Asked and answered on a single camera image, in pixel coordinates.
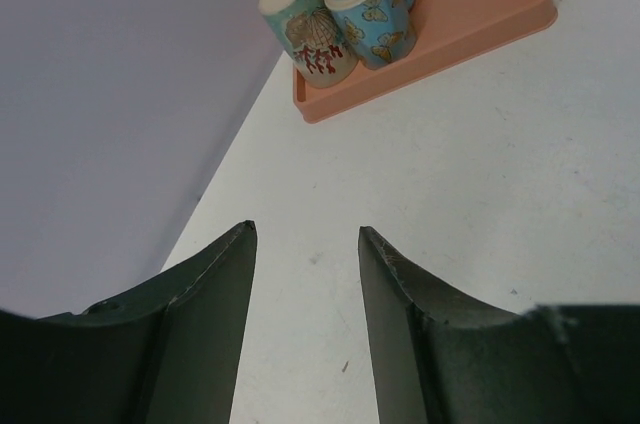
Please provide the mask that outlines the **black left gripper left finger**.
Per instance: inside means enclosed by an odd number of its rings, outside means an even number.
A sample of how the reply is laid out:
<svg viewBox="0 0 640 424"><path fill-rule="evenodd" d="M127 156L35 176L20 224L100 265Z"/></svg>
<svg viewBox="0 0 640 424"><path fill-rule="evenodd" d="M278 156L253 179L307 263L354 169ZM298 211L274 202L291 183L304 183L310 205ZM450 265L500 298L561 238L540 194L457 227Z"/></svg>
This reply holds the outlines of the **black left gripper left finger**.
<svg viewBox="0 0 640 424"><path fill-rule="evenodd" d="M5 423L226 423L257 252L251 221L80 314L1 315Z"/></svg>

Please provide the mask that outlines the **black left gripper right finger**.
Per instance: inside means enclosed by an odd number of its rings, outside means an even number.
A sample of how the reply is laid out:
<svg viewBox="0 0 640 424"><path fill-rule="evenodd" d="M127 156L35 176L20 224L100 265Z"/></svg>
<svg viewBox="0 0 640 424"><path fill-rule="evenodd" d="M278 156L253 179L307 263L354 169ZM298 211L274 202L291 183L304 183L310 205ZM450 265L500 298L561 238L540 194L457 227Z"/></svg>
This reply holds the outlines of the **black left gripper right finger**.
<svg viewBox="0 0 640 424"><path fill-rule="evenodd" d="M405 258L375 229L358 256L383 423L635 423L639 309L515 314Z"/></svg>

